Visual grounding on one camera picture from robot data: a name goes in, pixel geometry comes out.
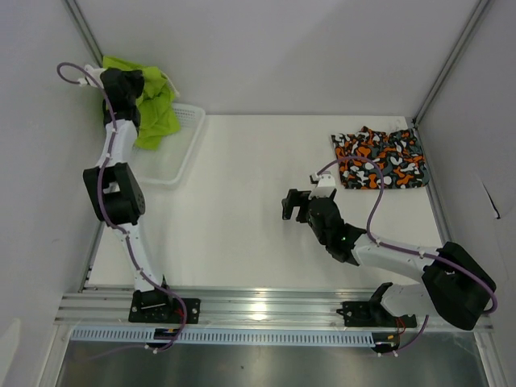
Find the lime green shorts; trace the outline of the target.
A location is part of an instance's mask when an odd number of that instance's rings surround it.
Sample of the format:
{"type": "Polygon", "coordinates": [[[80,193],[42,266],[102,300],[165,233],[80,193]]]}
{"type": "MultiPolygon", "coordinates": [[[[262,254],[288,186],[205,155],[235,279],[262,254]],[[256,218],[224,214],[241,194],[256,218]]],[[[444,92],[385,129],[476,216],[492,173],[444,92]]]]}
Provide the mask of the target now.
{"type": "Polygon", "coordinates": [[[173,110],[176,97],[175,89],[169,78],[156,66],[145,66],[114,56],[104,56],[102,66],[123,71],[141,70],[144,77],[144,90],[136,99],[141,123],[135,146],[155,151],[162,140],[181,130],[181,124],[173,110]]]}

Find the white plastic basket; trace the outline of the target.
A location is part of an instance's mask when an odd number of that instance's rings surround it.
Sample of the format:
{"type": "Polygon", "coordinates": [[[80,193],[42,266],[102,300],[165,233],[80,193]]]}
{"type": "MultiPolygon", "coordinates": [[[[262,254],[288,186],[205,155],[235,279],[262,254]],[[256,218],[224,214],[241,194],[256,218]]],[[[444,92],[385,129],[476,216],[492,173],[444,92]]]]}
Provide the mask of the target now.
{"type": "Polygon", "coordinates": [[[173,103],[181,129],[164,137],[156,150],[135,148],[131,168],[141,185],[174,189],[188,166],[203,131],[206,112],[198,106],[173,103]]]}

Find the orange camouflage shorts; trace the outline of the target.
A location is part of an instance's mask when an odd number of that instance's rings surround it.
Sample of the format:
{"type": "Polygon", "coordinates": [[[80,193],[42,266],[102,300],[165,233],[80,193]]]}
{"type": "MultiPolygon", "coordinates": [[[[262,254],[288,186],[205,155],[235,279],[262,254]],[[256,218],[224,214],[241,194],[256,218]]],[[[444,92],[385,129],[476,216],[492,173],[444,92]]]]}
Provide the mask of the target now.
{"type": "Polygon", "coordinates": [[[412,129],[390,133],[362,127],[351,134],[331,135],[335,157],[346,189],[422,188],[430,181],[426,157],[412,129]]]}

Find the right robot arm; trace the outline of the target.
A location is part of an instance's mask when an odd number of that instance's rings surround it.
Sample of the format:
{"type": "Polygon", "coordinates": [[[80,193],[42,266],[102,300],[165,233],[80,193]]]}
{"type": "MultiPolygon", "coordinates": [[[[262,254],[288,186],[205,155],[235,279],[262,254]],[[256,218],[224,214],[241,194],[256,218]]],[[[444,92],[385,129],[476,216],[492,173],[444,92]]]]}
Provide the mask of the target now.
{"type": "Polygon", "coordinates": [[[339,313],[347,326],[390,327],[396,318],[424,314],[470,331],[487,306],[495,305],[495,282],[462,246],[446,242],[431,249],[376,241],[365,229],[343,220],[334,197],[330,193],[317,198],[310,191],[290,189],[281,201],[282,218],[309,225],[317,241],[340,263],[381,268],[414,282],[381,284],[359,317],[344,303],[339,313]]]}

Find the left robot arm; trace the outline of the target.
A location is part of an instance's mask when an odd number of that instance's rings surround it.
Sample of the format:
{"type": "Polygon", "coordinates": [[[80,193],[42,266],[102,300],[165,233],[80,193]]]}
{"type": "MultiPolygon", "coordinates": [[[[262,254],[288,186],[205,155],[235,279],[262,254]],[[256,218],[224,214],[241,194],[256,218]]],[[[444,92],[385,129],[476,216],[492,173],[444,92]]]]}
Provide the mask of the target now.
{"type": "Polygon", "coordinates": [[[115,233],[131,266],[131,312],[167,322],[174,315],[175,303],[164,290],[164,274],[151,262],[141,222],[146,202],[130,166],[141,121],[136,100],[144,91],[144,75],[140,70],[87,65],[80,83],[98,88],[103,96],[106,140],[97,164],[83,171],[94,213],[115,233]]]}

